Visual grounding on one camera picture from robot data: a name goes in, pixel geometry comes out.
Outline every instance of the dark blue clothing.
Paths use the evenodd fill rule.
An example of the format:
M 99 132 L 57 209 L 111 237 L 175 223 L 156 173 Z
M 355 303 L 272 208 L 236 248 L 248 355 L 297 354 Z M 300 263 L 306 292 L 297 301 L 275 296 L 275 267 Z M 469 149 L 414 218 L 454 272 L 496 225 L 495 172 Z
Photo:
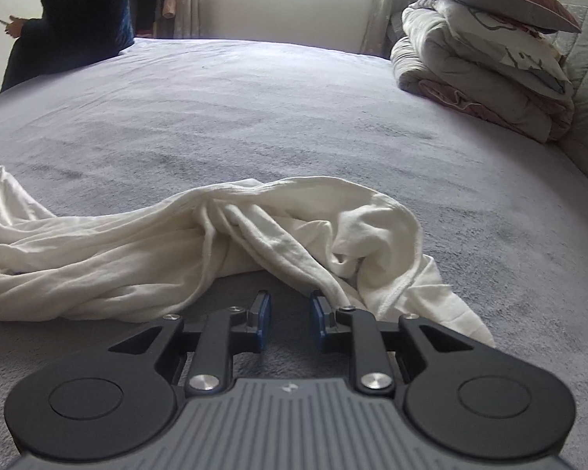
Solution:
M 62 72 L 116 56 L 133 43 L 129 0 L 41 0 L 13 46 L 2 90 L 40 74 Z

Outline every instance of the metal pin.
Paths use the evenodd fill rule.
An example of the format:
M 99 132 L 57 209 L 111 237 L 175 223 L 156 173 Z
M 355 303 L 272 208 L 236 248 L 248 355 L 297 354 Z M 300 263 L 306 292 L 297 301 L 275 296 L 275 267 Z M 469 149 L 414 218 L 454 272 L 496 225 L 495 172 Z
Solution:
M 392 385 L 392 378 L 385 373 L 368 373 L 362 376 L 361 382 L 367 389 L 386 389 Z
M 196 390 L 213 390 L 220 385 L 214 375 L 196 375 L 189 379 L 189 386 Z

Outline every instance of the folded quilt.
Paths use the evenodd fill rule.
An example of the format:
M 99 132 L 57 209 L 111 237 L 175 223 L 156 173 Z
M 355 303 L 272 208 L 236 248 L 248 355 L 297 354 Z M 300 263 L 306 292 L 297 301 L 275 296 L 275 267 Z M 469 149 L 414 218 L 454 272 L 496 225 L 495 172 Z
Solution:
M 422 246 L 406 207 L 342 179 L 242 180 L 127 213 L 55 217 L 0 166 L 0 320 L 145 322 L 217 277 L 265 269 L 334 306 L 388 321 L 413 312 L 492 345 Z
M 391 56 L 401 89 L 541 143 L 570 128 L 572 84 L 536 31 L 453 0 L 410 5 L 403 28 Z

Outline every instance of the bed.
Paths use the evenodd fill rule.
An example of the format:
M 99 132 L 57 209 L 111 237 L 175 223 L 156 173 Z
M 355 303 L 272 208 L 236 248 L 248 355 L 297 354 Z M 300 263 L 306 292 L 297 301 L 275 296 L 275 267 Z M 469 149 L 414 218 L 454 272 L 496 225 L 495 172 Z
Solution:
M 137 40 L 121 56 L 0 95 L 0 163 L 57 215 L 153 204 L 209 183 L 329 175 L 414 211 L 425 252 L 499 348 L 568 384 L 563 456 L 588 468 L 588 179 L 560 149 L 397 89 L 388 61 L 297 45 Z M 219 279 L 185 316 L 274 297 L 271 340 L 237 376 L 343 375 L 314 352 L 307 300 L 265 272 Z M 126 331 L 110 320 L 0 323 L 0 468 L 9 389 Z

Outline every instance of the white garment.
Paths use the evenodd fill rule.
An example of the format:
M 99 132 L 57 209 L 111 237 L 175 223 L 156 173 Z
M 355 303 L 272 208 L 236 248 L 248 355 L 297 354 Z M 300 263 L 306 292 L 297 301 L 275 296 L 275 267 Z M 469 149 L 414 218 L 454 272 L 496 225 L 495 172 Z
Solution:
M 264 268 L 334 306 L 417 313 L 493 345 L 422 240 L 407 208 L 341 179 L 220 183 L 127 213 L 55 217 L 0 166 L 0 320 L 145 322 L 217 277 Z

